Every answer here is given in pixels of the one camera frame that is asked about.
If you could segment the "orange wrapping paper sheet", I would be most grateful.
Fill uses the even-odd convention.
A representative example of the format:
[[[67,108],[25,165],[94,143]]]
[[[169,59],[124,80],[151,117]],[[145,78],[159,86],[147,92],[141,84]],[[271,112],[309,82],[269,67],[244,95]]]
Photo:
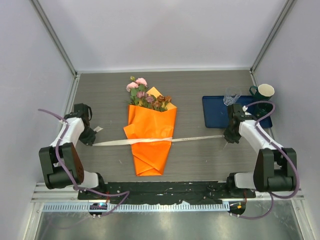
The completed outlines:
[[[162,95],[155,87],[146,93],[155,98]],[[128,124],[123,128],[127,139],[173,137],[178,108],[172,104],[172,97],[166,107],[167,111],[160,112],[129,104]],[[171,142],[164,141],[131,145],[135,174],[138,177],[163,175],[171,146]]]

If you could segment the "pink fake flower stem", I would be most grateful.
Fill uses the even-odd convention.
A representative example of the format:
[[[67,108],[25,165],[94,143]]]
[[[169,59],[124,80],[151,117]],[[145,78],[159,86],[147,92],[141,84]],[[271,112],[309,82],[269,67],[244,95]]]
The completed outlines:
[[[153,95],[150,95],[145,91],[138,91],[136,97],[138,106],[148,109],[154,108],[154,102],[156,101],[156,99]]]
[[[142,78],[130,77],[131,82],[126,86],[126,91],[129,93],[130,104],[142,106],[145,98],[148,96],[148,83]]]

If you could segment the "cream printed ribbon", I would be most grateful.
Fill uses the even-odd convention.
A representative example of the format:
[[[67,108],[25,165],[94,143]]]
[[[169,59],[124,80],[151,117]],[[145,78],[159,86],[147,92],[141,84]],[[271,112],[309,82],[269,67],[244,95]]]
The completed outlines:
[[[158,143],[158,142],[169,142],[169,143],[177,143],[177,142],[188,142],[188,141],[199,141],[199,140],[210,140],[210,139],[220,139],[224,137],[224,128],[208,128],[208,130],[212,130],[217,132],[217,134],[207,134],[202,136],[189,136],[189,137],[165,137],[165,138],[132,138],[132,139],[121,139],[121,140],[110,140],[104,142],[94,143],[93,147],[111,147],[111,146],[126,146],[126,145],[134,145],[138,143]]]

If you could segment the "orange fake flower stem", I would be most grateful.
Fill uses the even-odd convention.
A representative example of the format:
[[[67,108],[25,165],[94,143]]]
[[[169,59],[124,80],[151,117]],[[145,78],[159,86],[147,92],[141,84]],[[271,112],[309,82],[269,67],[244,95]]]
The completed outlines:
[[[171,101],[172,101],[172,98],[169,95],[167,96],[159,95],[157,98],[154,99],[152,103],[152,107],[154,110],[158,112],[165,112],[168,110],[167,105]]]

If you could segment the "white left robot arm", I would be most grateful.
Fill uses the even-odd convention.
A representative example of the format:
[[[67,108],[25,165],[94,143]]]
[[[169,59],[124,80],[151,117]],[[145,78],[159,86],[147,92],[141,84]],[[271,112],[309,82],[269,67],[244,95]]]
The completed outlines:
[[[84,103],[75,104],[73,112],[64,117],[45,109],[39,111],[54,116],[62,123],[56,139],[38,152],[46,187],[52,190],[73,186],[77,191],[89,190],[97,200],[102,199],[107,192],[103,177],[84,170],[76,151],[78,142],[92,146],[96,140],[97,132],[90,127],[91,107]]]

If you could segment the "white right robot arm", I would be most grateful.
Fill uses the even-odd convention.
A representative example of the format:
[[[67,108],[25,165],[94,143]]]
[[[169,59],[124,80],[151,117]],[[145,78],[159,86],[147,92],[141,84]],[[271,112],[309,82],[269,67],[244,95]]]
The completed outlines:
[[[237,103],[227,107],[229,123],[223,137],[228,143],[246,139],[257,154],[255,167],[252,172],[230,173],[226,193],[236,198],[251,189],[281,199],[294,197],[300,188],[296,151],[276,142],[260,125],[265,117],[257,119],[248,108]]]

